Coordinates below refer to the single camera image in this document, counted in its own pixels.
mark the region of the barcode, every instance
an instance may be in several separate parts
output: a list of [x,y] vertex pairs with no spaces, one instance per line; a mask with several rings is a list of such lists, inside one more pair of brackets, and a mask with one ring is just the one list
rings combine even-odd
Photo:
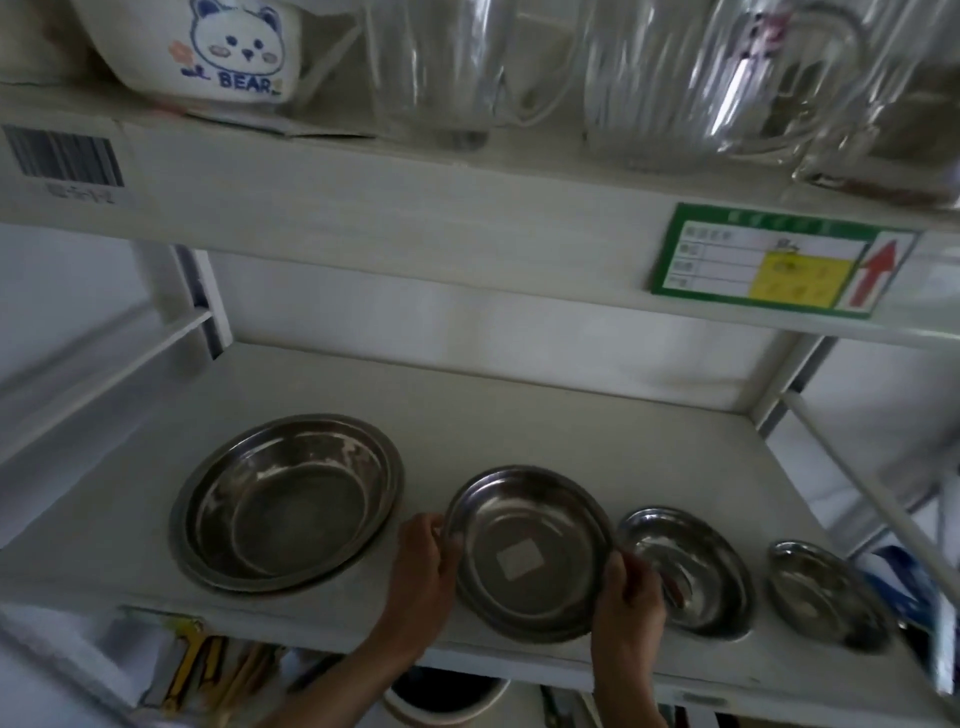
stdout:
[[3,125],[7,143],[27,177],[122,187],[123,175],[110,140]]

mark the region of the stainless steel bowl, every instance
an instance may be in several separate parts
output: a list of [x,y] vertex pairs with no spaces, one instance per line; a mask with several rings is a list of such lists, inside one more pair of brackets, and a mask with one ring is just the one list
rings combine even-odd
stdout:
[[624,518],[616,535],[662,576],[670,624],[723,640],[750,631],[756,603],[750,573],[706,523],[676,508],[643,508]]
[[880,652],[890,643],[893,617],[843,559],[801,541],[773,544],[767,557],[770,599],[800,634],[858,652]]
[[556,643],[590,631],[612,528],[569,478],[527,465],[481,473],[450,503],[444,534],[464,539],[461,599],[497,632]]
[[402,487],[400,455],[375,427],[342,415],[275,420],[190,475],[171,514],[171,548],[207,586],[291,589],[357,556]]

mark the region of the metal dish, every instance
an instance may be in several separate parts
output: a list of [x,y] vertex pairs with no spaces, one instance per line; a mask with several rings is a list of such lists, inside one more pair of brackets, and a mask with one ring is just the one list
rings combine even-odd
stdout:
[[190,475],[171,514],[171,548],[206,586],[291,589],[357,556],[402,487],[400,455],[375,427],[342,415],[275,420]]
[[569,478],[526,465],[481,473],[450,503],[444,534],[464,539],[461,599],[497,632],[556,643],[590,631],[612,528]]
[[643,508],[620,522],[617,540],[662,576],[670,624],[722,640],[750,631],[756,602],[750,573],[706,523],[676,508]]
[[857,652],[880,652],[890,643],[893,618],[843,559],[801,541],[773,544],[767,558],[770,600],[800,634]]

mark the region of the glass mug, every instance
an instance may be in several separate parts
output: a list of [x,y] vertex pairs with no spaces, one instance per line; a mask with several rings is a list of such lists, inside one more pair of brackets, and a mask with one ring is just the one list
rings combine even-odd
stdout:
[[[786,71],[778,55],[816,29],[848,68],[829,103],[773,135],[746,133]],[[761,154],[812,136],[867,64],[852,13],[791,0],[607,0],[588,30],[584,95],[589,148],[656,172],[684,172],[721,152]]]
[[895,205],[960,208],[960,6],[901,0],[856,94],[810,144],[794,179]]
[[522,105],[504,60],[518,0],[370,0],[364,8],[373,104],[385,135],[476,149],[500,119],[529,126],[559,103],[583,44],[590,0],[582,0],[565,61],[542,103]]

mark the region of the cup handle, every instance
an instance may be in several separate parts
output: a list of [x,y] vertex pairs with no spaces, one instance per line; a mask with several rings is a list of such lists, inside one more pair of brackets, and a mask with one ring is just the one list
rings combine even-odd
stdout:
[[519,127],[531,127],[534,124],[538,124],[553,112],[569,91],[570,85],[573,83],[573,74],[576,71],[577,60],[580,58],[580,53],[584,48],[587,31],[593,19],[596,2],[597,0],[581,0],[580,12],[577,16],[577,26],[573,33],[573,39],[566,53],[564,63],[560,66],[559,73],[561,74],[561,81],[557,85],[554,93],[549,95],[545,103],[537,108],[524,111],[522,104],[520,104],[510,92],[510,87],[507,85],[506,69],[501,70],[500,86],[497,91],[497,107],[500,108],[499,101],[503,98],[506,101],[504,111],[506,112],[507,120],[511,124]]
[[[849,52],[855,54],[855,71],[852,78],[828,105],[830,110],[844,107],[867,83],[870,53],[867,33],[862,23],[851,12],[822,0],[812,0],[800,5],[794,10],[794,15],[795,19],[791,25],[805,24],[824,29],[840,38],[844,47],[851,49]],[[825,111],[815,113],[809,119],[796,124],[789,132],[777,136],[738,139],[727,151],[731,154],[755,155],[776,152],[801,144],[817,133],[826,115]]]
[[319,59],[314,61],[310,69],[303,74],[297,83],[297,92],[294,93],[293,111],[301,111],[317,93],[326,77],[337,65],[344,59],[347,51],[356,42],[361,34],[360,24],[357,23],[350,28],[343,36],[324,53]]

